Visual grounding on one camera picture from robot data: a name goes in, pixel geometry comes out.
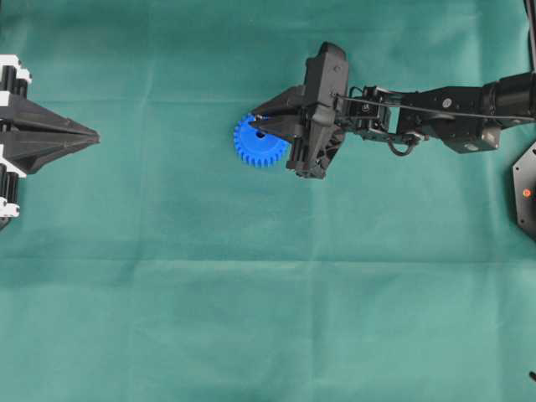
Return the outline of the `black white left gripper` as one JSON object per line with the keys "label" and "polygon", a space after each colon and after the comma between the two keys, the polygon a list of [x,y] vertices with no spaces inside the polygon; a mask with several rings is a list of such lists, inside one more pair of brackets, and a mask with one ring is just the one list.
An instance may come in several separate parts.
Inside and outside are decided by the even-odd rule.
{"label": "black white left gripper", "polygon": [[32,75],[16,54],[1,55],[1,229],[20,214],[21,178],[100,142],[96,131],[26,99],[31,83]]}

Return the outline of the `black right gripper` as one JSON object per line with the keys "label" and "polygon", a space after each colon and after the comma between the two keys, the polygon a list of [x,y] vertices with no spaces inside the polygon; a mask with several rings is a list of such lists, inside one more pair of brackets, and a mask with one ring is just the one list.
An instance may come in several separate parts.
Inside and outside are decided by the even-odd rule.
{"label": "black right gripper", "polygon": [[292,86],[250,111],[259,117],[250,126],[293,142],[286,163],[298,177],[323,179],[345,139],[336,124],[340,98],[348,93],[347,55],[330,42],[322,43],[306,62],[304,85]]}

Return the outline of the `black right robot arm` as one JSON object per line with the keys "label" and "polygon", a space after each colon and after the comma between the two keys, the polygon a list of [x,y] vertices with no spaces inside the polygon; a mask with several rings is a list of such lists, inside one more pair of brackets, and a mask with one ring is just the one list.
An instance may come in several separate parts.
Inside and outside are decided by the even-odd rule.
{"label": "black right robot arm", "polygon": [[286,167],[297,176],[325,178],[348,133],[382,142],[398,157],[431,138],[463,154],[494,151],[502,131],[535,122],[533,72],[422,92],[365,86],[358,96],[348,77],[346,53],[325,42],[307,59],[302,84],[252,110],[252,127],[290,143]]}

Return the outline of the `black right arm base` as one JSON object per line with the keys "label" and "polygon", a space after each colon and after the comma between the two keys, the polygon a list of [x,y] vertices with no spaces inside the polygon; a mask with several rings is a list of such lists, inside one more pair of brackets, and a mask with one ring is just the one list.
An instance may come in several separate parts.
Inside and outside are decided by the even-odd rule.
{"label": "black right arm base", "polygon": [[536,150],[533,143],[513,164],[513,188],[518,227],[532,240],[536,239],[535,187]]}

